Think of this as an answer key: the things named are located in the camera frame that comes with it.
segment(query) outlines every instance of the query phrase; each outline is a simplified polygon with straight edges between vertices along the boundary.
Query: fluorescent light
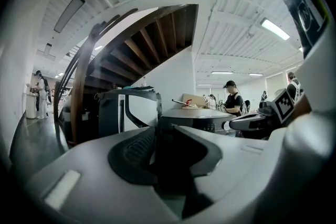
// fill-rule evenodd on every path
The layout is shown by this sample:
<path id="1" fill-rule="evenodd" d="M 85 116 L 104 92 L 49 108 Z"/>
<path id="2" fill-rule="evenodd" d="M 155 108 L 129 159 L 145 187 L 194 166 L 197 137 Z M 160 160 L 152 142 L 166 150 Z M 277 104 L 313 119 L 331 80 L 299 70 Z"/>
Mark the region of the fluorescent light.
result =
<path id="1" fill-rule="evenodd" d="M 287 40 L 289 38 L 289 36 L 286 34 L 285 31 L 283 31 L 280 27 L 276 26 L 274 23 L 272 23 L 266 18 L 261 21 L 261 26 L 272 31 L 274 34 L 277 34 L 279 37 L 281 37 L 284 40 Z"/>
<path id="2" fill-rule="evenodd" d="M 47 43 L 46 48 L 44 49 L 44 55 L 45 56 L 49 55 L 51 46 L 52 46 L 51 44 Z"/>
<path id="3" fill-rule="evenodd" d="M 213 71 L 211 74 L 233 74 L 233 72 L 230 71 Z"/>
<path id="4" fill-rule="evenodd" d="M 85 0 L 71 0 L 62 15 L 59 17 L 56 26 L 54 27 L 54 31 L 61 33 L 72 16 L 81 8 L 82 5 L 84 5 L 84 3 Z"/>

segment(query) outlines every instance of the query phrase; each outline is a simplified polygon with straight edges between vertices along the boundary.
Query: gray floor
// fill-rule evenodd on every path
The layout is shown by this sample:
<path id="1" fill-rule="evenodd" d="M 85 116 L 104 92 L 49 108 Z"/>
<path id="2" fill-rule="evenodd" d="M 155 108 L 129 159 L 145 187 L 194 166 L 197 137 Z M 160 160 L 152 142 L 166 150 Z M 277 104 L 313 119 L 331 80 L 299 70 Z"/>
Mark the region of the gray floor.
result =
<path id="1" fill-rule="evenodd" d="M 48 119 L 23 119 L 17 127 L 11 160 L 12 172 L 22 184 L 43 167 L 68 151 L 62 130 Z"/>

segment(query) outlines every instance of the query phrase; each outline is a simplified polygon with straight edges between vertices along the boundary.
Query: white ceiling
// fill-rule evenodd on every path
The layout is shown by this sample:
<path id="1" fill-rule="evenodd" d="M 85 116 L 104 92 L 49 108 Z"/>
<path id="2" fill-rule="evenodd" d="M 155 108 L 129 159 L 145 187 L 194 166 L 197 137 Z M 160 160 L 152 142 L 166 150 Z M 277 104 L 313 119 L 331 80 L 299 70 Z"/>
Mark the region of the white ceiling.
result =
<path id="1" fill-rule="evenodd" d="M 49 77 L 65 71 L 70 63 L 65 54 L 88 36 L 95 23 L 107 22 L 115 10 L 127 6 L 132 0 L 86 0 L 58 34 L 53 30 L 54 26 L 70 1 L 50 0 L 40 28 L 38 50 L 43 52 L 46 43 L 52 44 L 49 54 L 55 59 L 37 54 L 34 70 L 40 69 Z M 147 8 L 160 7 L 166 2 L 152 0 L 147 3 Z M 203 32 L 200 32 L 196 26 L 193 42 L 193 50 L 197 52 L 196 83 L 220 87 L 232 79 L 241 84 L 255 79 L 248 75 L 251 72 L 270 74 L 302 60 L 302 53 L 298 50 L 301 46 L 299 36 L 282 0 L 214 0 L 213 3 L 200 4 L 201 9 L 207 16 L 198 16 L 198 25 L 206 27 L 202 27 Z M 290 38 L 284 41 L 263 29 L 260 22 L 264 17 L 281 27 Z M 211 75 L 211 71 L 233 71 L 234 74 Z"/>

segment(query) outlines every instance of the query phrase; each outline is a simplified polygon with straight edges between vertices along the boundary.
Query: staircase underside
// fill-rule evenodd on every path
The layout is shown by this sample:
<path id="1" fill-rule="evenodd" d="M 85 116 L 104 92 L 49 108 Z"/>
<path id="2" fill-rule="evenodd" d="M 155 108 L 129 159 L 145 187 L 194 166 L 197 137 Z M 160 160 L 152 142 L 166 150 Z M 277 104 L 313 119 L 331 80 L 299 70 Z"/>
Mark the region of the staircase underside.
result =
<path id="1" fill-rule="evenodd" d="M 197 5 L 163 7 L 125 29 L 89 63 L 84 93 L 130 86 L 189 47 L 196 13 Z"/>

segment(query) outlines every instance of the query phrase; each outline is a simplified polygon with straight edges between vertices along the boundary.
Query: wooden handrail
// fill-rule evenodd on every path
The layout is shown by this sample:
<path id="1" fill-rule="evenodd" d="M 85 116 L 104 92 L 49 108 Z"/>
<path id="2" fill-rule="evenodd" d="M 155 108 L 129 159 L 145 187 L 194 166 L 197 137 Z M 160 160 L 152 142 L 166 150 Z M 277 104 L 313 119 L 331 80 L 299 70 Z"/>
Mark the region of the wooden handrail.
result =
<path id="1" fill-rule="evenodd" d="M 115 15 L 112 19 L 110 19 L 106 24 L 105 24 L 105 29 L 99 34 L 99 39 L 106 33 L 106 30 L 110 30 L 110 26 L 113 24 L 114 21 L 116 21 L 120 17 L 119 14 Z M 83 50 L 83 45 L 77 50 L 76 54 L 74 57 L 71 59 L 70 64 L 68 65 L 66 71 L 64 72 L 64 75 L 61 79 L 61 82 L 58 84 L 58 87 L 55 89 L 55 94 L 54 94 L 54 121 L 58 121 L 58 104 L 59 100 L 62 96 L 62 93 L 67 86 L 71 75 L 75 71 L 77 67 L 77 62 L 80 57 L 80 54 Z"/>
<path id="2" fill-rule="evenodd" d="M 82 121 L 82 103 L 83 103 L 83 93 L 84 93 L 84 86 L 86 81 L 86 74 L 87 69 L 89 67 L 90 56 L 92 55 L 93 48 L 96 42 L 106 34 L 110 29 L 112 29 L 115 25 L 119 22 L 127 18 L 129 15 L 136 12 L 138 9 L 134 8 L 122 16 L 117 15 L 113 19 L 111 19 L 107 24 L 96 24 L 87 40 L 81 46 L 82 51 L 78 58 L 77 63 L 77 71 L 75 74 L 74 84 L 72 86 L 71 91 L 71 129 L 72 129 L 72 137 L 74 139 L 74 145 L 77 145 L 83 141 L 78 136 L 78 131 L 81 128 L 81 121 Z"/>

